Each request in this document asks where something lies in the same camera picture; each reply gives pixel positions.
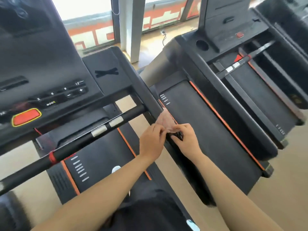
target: x-shaped black slot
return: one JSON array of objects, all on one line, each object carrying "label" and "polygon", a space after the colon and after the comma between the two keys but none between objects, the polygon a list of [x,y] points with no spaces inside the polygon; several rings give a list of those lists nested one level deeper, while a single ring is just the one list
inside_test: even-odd
[{"label": "x-shaped black slot", "polygon": [[97,78],[102,77],[106,74],[114,74],[114,75],[119,74],[118,69],[116,67],[112,68],[110,70],[95,70],[94,72],[96,73]]}]

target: wooden floor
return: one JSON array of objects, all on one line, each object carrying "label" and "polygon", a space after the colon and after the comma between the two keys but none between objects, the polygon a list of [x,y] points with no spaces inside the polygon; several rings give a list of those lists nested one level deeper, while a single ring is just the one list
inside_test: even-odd
[{"label": "wooden floor", "polygon": [[[167,28],[165,43],[176,35],[195,29],[197,25],[198,21],[192,20]],[[142,37],[140,61],[133,65],[136,69],[146,66],[160,53],[163,49],[163,37],[159,31]],[[130,97],[117,101],[117,104],[122,111],[135,105]],[[138,136],[148,126],[143,116],[130,121],[130,124]],[[308,124],[295,127],[287,139],[289,146],[270,161],[275,169],[273,176],[269,179],[261,178],[250,192],[249,198],[285,231],[307,231]],[[0,178],[36,159],[38,155],[31,142],[14,149],[0,157]],[[228,230],[218,209],[208,208],[200,201],[166,149],[156,163],[201,230]],[[47,219],[61,206],[46,172],[20,185],[15,192],[23,202],[33,225]]]}]

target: red triangle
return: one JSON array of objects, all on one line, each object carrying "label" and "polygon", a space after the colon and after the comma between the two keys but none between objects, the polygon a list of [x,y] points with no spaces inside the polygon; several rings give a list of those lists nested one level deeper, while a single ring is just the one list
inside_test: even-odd
[{"label": "red triangle", "polygon": [[240,55],[237,55],[236,58],[235,58],[235,60],[234,60],[234,62],[237,62],[237,61],[239,61],[239,60],[241,60],[241,59],[242,59],[242,57],[241,57]]}]

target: person's right arm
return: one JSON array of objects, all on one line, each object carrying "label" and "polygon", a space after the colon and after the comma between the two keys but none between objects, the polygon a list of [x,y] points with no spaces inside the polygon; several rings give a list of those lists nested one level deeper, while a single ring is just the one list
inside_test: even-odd
[{"label": "person's right arm", "polygon": [[171,138],[202,174],[219,212],[231,231],[282,231],[279,225],[256,206],[202,153],[190,124],[181,124],[175,127],[183,133],[183,141],[175,136],[171,136]]}]

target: person's left arm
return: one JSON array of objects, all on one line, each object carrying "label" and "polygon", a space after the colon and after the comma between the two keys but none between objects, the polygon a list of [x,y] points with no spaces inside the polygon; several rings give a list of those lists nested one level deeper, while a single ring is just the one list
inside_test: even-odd
[{"label": "person's left arm", "polygon": [[120,206],[140,175],[160,156],[166,139],[163,126],[153,124],[140,137],[140,154],[62,206],[32,231],[95,231]]}]

